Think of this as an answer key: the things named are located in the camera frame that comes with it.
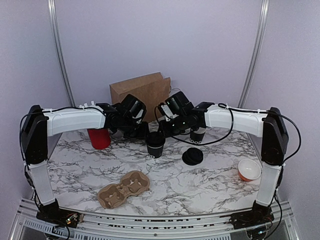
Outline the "black plastic cup lid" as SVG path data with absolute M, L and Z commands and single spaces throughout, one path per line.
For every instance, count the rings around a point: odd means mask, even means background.
M 149 147 L 159 148 L 165 144 L 166 138 L 162 132 L 153 131 L 146 136 L 145 142 Z

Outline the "brown paper bag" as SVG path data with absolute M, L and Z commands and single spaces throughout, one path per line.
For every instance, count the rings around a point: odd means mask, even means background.
M 111 102 L 120 103 L 128 94 L 143 102 L 146 106 L 144 121 L 151 123 L 156 120 L 154 108 L 169 98 L 171 78 L 164 78 L 160 72 L 147 74 L 109 85 Z

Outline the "brown cardboard cup carrier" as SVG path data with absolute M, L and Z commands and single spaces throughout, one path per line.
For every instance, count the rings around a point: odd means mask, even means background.
M 150 179 L 141 171 L 133 170 L 125 174 L 118 184 L 109 184 L 97 194 L 104 209 L 114 209 L 122 205 L 128 197 L 138 196 L 150 189 Z

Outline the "black paper coffee cup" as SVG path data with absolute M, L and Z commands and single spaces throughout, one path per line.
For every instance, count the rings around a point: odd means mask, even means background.
M 151 158 L 157 159 L 162 156 L 164 145 L 152 146 L 147 145 L 147 152 Z

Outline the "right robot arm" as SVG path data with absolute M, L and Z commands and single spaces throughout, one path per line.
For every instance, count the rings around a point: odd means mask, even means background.
M 271 205 L 281 184 L 289 135 L 284 116 L 278 108 L 252 110 L 234 108 L 226 103 L 203 101 L 193 105 L 182 91 L 175 93 L 154 108 L 163 120 L 159 132 L 165 138 L 175 138 L 187 129 L 227 129 L 245 134 L 250 141 L 261 140 L 261 148 L 254 143 L 255 153 L 260 153 L 261 179 L 256 199 L 250 210 L 230 215 L 234 229 L 271 223 L 275 218 Z

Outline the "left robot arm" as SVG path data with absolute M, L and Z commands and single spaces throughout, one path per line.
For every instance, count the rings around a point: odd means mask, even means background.
M 37 218 L 54 224 L 75 228 L 80 214 L 61 209 L 51 185 L 48 172 L 49 139 L 66 132 L 87 130 L 91 145 L 96 150 L 110 146 L 110 134 L 120 131 L 125 137 L 144 139 L 149 131 L 143 119 L 146 105 L 128 94 L 120 103 L 83 104 L 58 109 L 33 105 L 22 117 L 19 144 L 24 161 L 24 175 L 34 191 L 38 208 Z

